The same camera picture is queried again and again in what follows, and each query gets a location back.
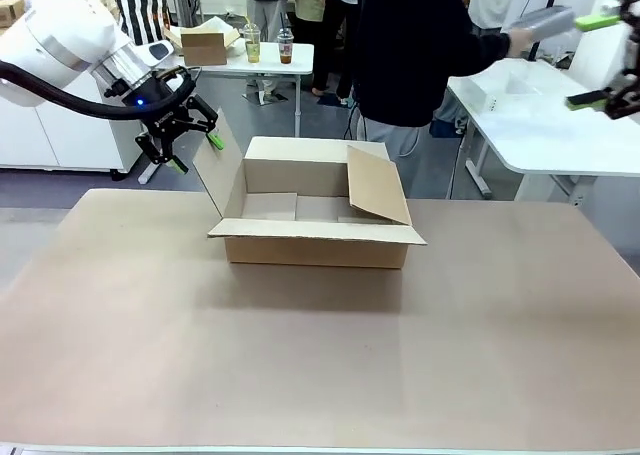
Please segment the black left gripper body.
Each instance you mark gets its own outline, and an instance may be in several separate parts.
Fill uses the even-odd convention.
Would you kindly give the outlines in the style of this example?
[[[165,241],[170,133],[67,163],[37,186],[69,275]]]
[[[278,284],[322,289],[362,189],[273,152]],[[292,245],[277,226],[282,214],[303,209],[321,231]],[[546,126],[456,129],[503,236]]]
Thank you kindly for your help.
[[[164,127],[177,120],[190,121],[190,74],[150,73],[142,81],[114,82],[114,97],[120,97],[115,121],[140,121],[145,126]]]

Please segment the person's left hand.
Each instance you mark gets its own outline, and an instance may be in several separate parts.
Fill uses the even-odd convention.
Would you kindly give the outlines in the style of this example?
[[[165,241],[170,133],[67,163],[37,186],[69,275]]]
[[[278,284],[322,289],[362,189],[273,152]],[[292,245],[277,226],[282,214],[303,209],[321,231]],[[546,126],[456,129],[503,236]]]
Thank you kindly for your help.
[[[533,44],[533,31],[527,28],[512,28],[508,32],[510,41],[507,56],[518,58],[522,52]]]

